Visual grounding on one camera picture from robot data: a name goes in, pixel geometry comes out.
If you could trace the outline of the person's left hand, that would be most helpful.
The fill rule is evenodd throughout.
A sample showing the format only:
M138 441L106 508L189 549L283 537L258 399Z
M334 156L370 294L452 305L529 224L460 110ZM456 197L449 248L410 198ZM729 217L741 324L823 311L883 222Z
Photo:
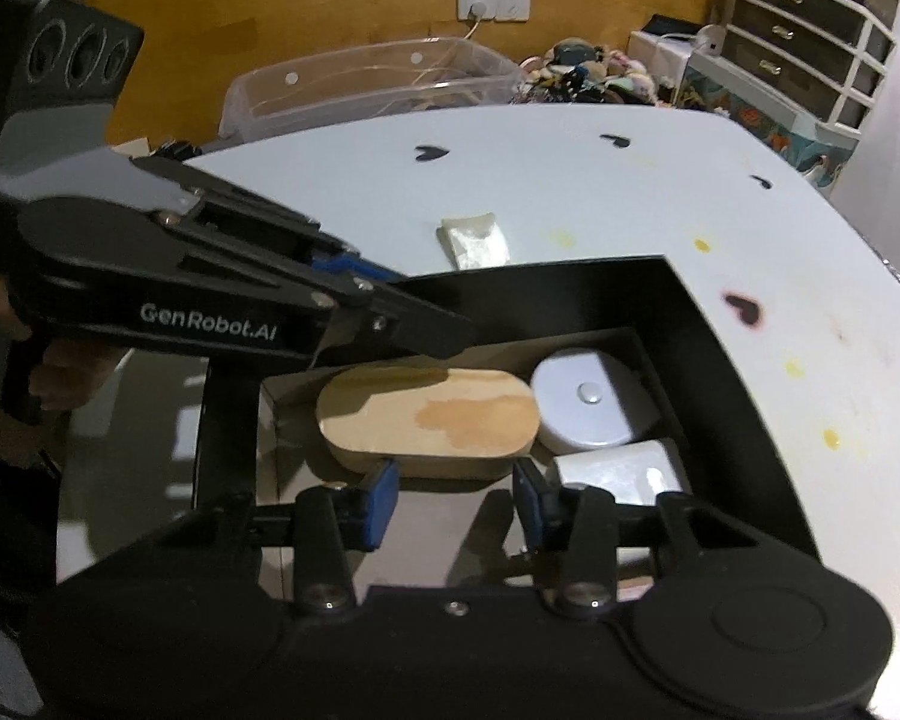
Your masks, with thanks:
M35 424L43 413L87 405L126 356L126 349L97 341L35 337L16 316L0 277L0 406Z

